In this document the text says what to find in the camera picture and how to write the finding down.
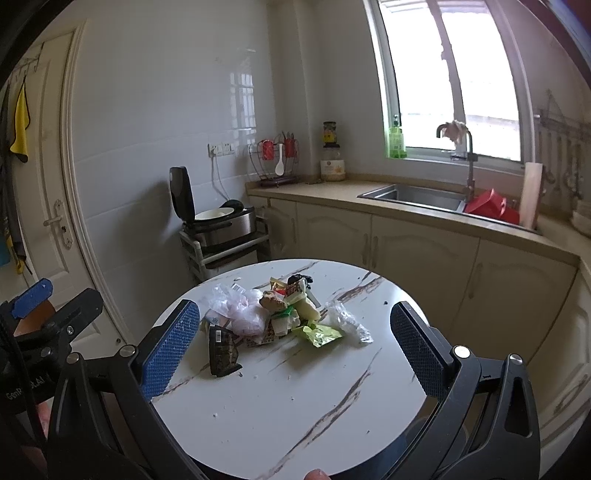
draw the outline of door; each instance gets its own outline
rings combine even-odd
[[[372,269],[394,282],[447,335],[462,303],[479,239],[372,217]]]
[[[271,199],[271,206],[265,208],[269,228],[271,258],[298,258],[300,246],[297,235],[297,208],[295,202]]]
[[[546,337],[573,281],[571,265],[481,240],[452,344],[481,357],[527,362]]]
[[[297,204],[300,254],[369,268],[371,215]]]
[[[578,273],[556,323],[527,366],[540,422],[540,475],[566,450],[590,410],[590,315],[591,291]]]
[[[41,56],[26,76],[31,123],[27,128],[29,159],[14,162],[14,185],[28,262],[38,278],[53,283],[51,302],[59,309],[86,288],[93,288],[72,231],[61,167],[60,117],[66,60],[73,33],[31,47],[25,57]],[[18,94],[23,75],[13,81]],[[112,355],[122,342],[106,311],[72,342],[85,358]]]

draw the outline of white marble tabletop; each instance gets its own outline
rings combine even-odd
[[[153,405],[181,447],[228,475],[256,480],[300,480],[313,469],[345,471],[386,448],[412,422],[426,395],[390,330],[392,306],[408,294],[377,274],[329,261],[278,260],[238,268],[193,288],[182,299],[205,313],[218,283],[268,287],[270,277],[312,276],[321,304],[340,299],[374,342],[350,338],[315,348],[289,335],[256,348],[242,345],[243,368],[228,377],[209,371],[199,332],[165,393]]]

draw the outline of screw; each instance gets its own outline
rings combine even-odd
[[[74,365],[78,360],[80,360],[80,355],[75,352],[66,357],[66,362],[68,362],[70,365]]]
[[[517,355],[516,353],[510,354],[509,359],[512,362],[516,363],[517,365],[521,365],[523,363],[523,359],[519,355]]]
[[[124,358],[132,356],[134,353],[135,347],[133,345],[124,345],[119,349],[119,354]]]
[[[470,356],[470,349],[463,345],[458,345],[455,347],[453,352],[460,358],[468,358]]]

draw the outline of door frame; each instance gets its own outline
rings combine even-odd
[[[78,187],[76,183],[76,175],[74,172],[74,157],[73,157],[73,138],[72,138],[72,94],[74,90],[74,79],[76,72],[76,62],[78,53],[80,51],[80,44],[82,43],[82,35],[86,26],[86,20],[73,25],[70,28],[51,32],[47,35],[42,35],[35,43],[42,43],[52,40],[62,35],[72,33],[72,42],[70,43],[70,50],[68,51],[66,60],[66,69],[64,72],[64,83],[61,93],[61,108],[60,108],[60,147],[61,147],[61,168],[64,179],[64,189],[66,191],[66,202],[70,211],[70,218],[73,224],[74,234],[78,240],[82,257],[86,264],[86,269],[90,275],[90,279],[94,284],[95,289],[103,297],[104,308],[111,317],[115,327],[123,337],[125,343],[133,343],[135,339],[130,329],[123,320],[123,315],[117,308],[115,300],[111,295],[111,291],[107,286],[105,277],[100,270],[98,260],[92,243],[90,242],[90,235],[84,222],[82,214],[82,205],[80,196],[78,194]]]

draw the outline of blue gripper pad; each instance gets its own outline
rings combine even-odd
[[[12,316],[23,319],[51,297],[52,293],[53,285],[48,279],[42,278],[14,301]]]
[[[199,323],[197,305],[182,300],[165,322],[152,328],[141,341],[135,361],[141,369],[140,387],[146,400],[164,393],[193,341]]]

